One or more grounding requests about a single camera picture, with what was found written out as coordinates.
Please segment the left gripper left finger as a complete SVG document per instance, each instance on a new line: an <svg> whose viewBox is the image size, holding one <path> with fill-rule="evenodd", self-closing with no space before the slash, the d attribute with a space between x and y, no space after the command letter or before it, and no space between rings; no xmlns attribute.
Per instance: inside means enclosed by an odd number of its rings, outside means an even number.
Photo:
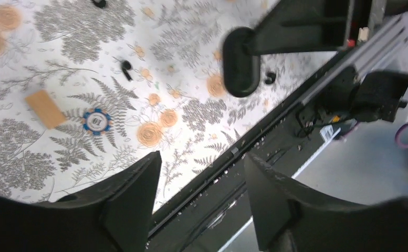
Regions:
<svg viewBox="0 0 408 252"><path fill-rule="evenodd" d="M151 152L53 203L0 196L0 251L144 251L161 166Z"/></svg>

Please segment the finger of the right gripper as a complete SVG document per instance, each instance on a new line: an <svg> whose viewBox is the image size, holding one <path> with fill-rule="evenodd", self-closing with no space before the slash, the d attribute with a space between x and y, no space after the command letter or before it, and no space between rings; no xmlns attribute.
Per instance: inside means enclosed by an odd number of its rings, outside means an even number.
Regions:
<svg viewBox="0 0 408 252"><path fill-rule="evenodd" d="M347 47L354 1L279 1L244 42L251 55Z"/></svg>

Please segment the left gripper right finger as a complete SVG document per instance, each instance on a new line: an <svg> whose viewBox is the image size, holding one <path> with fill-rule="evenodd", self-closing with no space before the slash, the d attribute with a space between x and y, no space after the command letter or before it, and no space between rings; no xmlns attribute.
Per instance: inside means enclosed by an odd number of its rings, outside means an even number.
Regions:
<svg viewBox="0 0 408 252"><path fill-rule="evenodd" d="M345 201L244 159L260 251L408 251L408 197L373 205Z"/></svg>

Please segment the black earbud charging case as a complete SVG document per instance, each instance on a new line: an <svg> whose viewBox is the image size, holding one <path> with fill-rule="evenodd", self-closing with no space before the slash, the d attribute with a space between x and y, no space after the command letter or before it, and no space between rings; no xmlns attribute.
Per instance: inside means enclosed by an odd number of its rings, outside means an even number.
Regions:
<svg viewBox="0 0 408 252"><path fill-rule="evenodd" d="M227 92L237 98L250 96L260 83L260 56L247 49L253 34L249 27L237 27L222 44L223 83Z"/></svg>

